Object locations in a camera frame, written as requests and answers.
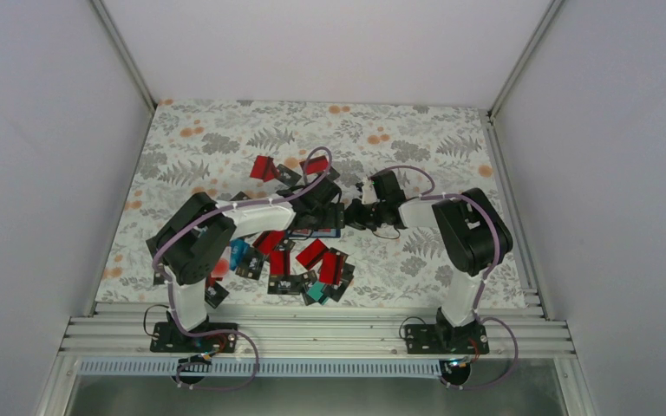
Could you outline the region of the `teal card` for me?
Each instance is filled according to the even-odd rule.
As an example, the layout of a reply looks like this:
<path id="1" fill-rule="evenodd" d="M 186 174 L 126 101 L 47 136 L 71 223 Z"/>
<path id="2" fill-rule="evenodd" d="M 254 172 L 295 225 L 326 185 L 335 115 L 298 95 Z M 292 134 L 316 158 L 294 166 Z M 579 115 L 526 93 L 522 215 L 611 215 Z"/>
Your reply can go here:
<path id="1" fill-rule="evenodd" d="M 326 288 L 327 285 L 324 283 L 313 283 L 303 293 L 303 299 L 305 305 L 310 306 L 313 303 L 319 303 L 324 305 L 329 299 L 325 294 Z"/>

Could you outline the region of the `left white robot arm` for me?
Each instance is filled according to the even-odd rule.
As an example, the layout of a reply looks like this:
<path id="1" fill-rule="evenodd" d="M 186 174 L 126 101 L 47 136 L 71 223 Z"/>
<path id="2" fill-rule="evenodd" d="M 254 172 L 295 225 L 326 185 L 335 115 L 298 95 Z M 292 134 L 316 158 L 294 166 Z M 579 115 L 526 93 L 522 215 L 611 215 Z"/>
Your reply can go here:
<path id="1" fill-rule="evenodd" d="M 147 241 L 152 267 L 168 284 L 172 338 L 186 351 L 206 341 L 204 284 L 225 248 L 238 237 L 265 231 L 322 228 L 341 188 L 327 178 L 293 186 L 272 198 L 215 201 L 192 195 Z"/>

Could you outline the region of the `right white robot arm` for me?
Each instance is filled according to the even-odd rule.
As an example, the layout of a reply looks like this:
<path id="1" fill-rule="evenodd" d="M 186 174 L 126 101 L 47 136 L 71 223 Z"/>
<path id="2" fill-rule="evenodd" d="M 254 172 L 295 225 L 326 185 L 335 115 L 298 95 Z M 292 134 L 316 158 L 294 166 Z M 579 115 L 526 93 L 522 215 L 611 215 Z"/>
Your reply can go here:
<path id="1" fill-rule="evenodd" d="M 344 211 L 347 226 L 370 231 L 383 225 L 397 230 L 431 228 L 440 233 L 457 273 L 438 309 L 440 325 L 434 338 L 444 352 L 457 352 L 467 344 L 466 326 L 479 320 L 487 278 L 513 249 L 511 232 L 480 188 L 407 197 L 390 170 L 358 187 L 361 197 Z"/>

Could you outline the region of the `blue card holder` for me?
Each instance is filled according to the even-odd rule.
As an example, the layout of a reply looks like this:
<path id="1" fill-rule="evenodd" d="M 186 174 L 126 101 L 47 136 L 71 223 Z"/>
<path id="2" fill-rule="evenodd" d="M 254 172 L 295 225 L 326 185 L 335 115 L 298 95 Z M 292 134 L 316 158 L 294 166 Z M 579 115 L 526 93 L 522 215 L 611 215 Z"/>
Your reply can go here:
<path id="1" fill-rule="evenodd" d="M 289 230 L 286 232 L 286 236 L 293 240 L 305 240 L 305 239 L 314 239 L 314 238 L 340 238 L 341 230 L 340 229 L 318 229 L 318 230 Z"/>

